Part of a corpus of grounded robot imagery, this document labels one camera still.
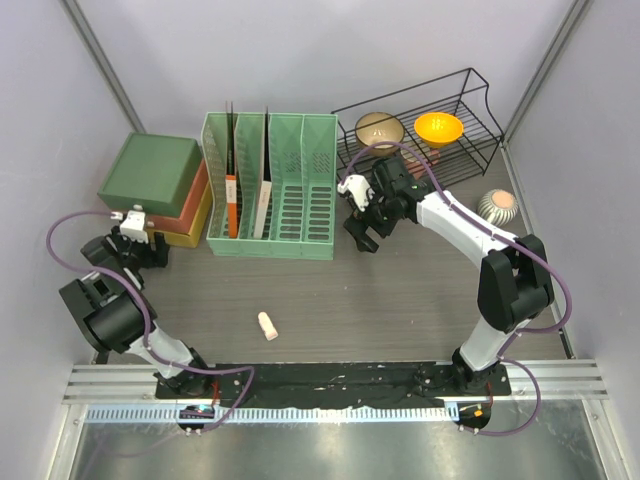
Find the drawer box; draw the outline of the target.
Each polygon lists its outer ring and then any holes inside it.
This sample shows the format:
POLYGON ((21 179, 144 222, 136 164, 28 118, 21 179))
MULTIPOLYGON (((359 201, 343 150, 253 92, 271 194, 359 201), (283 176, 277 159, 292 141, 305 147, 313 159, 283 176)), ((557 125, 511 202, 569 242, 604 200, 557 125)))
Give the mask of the drawer box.
POLYGON ((167 135, 129 134, 97 195, 112 211, 139 206, 153 233, 183 248, 198 245, 212 206, 198 142, 167 135))

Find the orange folder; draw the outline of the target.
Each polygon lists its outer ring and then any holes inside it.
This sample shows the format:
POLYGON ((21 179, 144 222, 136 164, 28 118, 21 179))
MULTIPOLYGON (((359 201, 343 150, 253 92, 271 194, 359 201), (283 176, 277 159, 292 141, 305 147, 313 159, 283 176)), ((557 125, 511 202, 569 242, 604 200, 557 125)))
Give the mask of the orange folder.
POLYGON ((235 113, 232 102, 226 109, 227 152, 225 190, 227 202, 228 234, 235 239, 238 237, 238 202, 237 202, 237 168, 235 154, 235 113))

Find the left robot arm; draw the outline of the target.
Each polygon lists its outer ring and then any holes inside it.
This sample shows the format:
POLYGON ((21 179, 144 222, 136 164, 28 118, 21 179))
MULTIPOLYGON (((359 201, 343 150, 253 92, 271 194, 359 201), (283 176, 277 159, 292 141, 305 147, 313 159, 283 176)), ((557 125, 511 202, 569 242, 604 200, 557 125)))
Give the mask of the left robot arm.
MULTIPOLYGON (((81 254, 94 267, 112 270, 141 291, 142 269, 164 268, 168 264, 170 246, 164 235, 156 233, 155 242, 136 242, 114 227, 84 245, 81 254)), ((100 272, 76 279, 59 290, 79 330, 99 353, 136 355, 154 365, 160 398, 205 397, 212 389, 212 373, 197 364, 184 369, 164 365, 154 359, 143 343, 144 316, 134 297, 117 280, 100 272)))

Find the green file organizer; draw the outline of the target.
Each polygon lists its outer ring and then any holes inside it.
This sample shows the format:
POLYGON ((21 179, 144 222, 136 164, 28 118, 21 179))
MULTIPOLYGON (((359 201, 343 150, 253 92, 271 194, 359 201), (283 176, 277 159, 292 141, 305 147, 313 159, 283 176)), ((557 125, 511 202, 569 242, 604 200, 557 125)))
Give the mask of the green file organizer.
POLYGON ((206 241, 216 256, 330 260, 334 256, 338 119, 332 114, 269 113, 271 194, 264 234, 253 238, 261 180, 264 113, 235 113, 238 237, 228 234, 226 112, 201 129, 213 195, 206 241))

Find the white folder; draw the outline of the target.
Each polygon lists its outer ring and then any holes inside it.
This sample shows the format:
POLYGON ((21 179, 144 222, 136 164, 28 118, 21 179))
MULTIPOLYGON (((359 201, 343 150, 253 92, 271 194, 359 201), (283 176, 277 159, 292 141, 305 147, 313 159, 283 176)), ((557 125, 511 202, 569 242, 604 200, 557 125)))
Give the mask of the white folder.
POLYGON ((264 226, 271 194, 271 169, 269 166, 269 110, 265 108, 262 143, 261 143, 261 180, 257 196, 257 209, 254 224, 253 238, 260 240, 264 234, 264 226))

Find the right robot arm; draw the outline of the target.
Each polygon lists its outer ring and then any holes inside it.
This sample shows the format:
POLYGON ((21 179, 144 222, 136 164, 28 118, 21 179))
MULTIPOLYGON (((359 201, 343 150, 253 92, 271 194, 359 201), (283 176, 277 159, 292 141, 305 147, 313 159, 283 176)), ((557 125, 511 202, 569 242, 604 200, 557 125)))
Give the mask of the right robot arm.
POLYGON ((408 219, 440 235, 478 268, 480 319, 454 351, 448 380, 465 395, 484 388, 511 335, 555 298, 551 275, 539 264, 546 257, 542 241, 494 227, 431 181, 415 179, 398 157, 377 161, 369 177, 347 176, 337 191, 353 209, 344 227, 359 251, 378 249, 369 230, 385 238, 408 219))

